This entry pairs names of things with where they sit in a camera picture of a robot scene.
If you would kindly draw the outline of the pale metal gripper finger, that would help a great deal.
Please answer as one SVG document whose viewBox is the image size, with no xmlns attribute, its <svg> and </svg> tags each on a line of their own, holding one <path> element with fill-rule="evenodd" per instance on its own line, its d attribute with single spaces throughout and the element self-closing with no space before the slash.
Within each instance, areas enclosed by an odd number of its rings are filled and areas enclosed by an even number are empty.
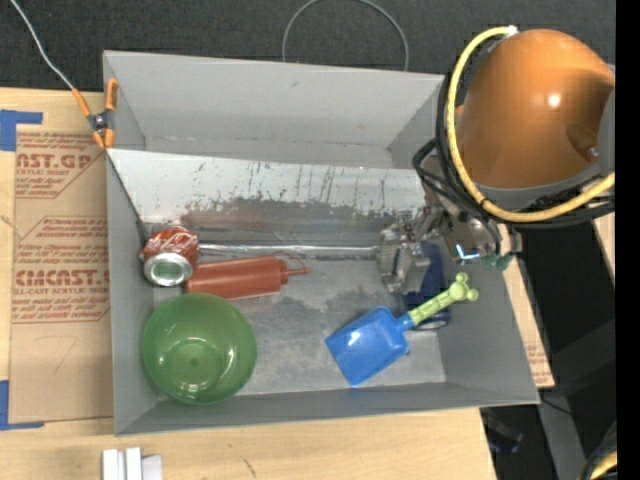
<svg viewBox="0 0 640 480">
<path fill-rule="evenodd" d="M 418 254 L 421 251 L 425 225 L 426 214 L 423 211 L 398 212 L 380 232 L 381 250 L 390 253 L 406 249 L 412 254 Z"/>
<path fill-rule="evenodd" d="M 430 266 L 422 243 L 382 246 L 382 281 L 390 293 L 419 292 Z"/>
</svg>

